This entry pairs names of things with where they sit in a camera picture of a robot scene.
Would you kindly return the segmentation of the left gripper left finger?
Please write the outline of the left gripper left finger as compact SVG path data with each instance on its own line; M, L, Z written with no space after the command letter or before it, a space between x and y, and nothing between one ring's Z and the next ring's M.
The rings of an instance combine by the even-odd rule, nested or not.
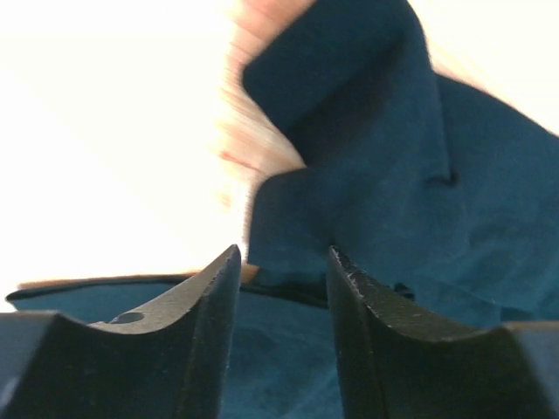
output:
M233 245L108 322L55 311L3 314L2 417L218 417L240 273Z

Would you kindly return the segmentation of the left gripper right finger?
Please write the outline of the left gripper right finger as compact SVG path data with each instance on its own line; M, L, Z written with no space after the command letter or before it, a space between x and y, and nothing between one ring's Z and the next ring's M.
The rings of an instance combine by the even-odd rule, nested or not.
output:
M556 322L461 324L379 284L336 248L326 280L345 417L557 417Z

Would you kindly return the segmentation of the black t shirt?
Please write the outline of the black t shirt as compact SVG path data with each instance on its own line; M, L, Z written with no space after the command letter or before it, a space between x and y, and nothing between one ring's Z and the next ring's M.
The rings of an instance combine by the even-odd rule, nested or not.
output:
M461 324L558 325L558 138L435 72L409 2L29 12L1 5L5 313L108 322L237 246L216 418L347 418L331 248Z

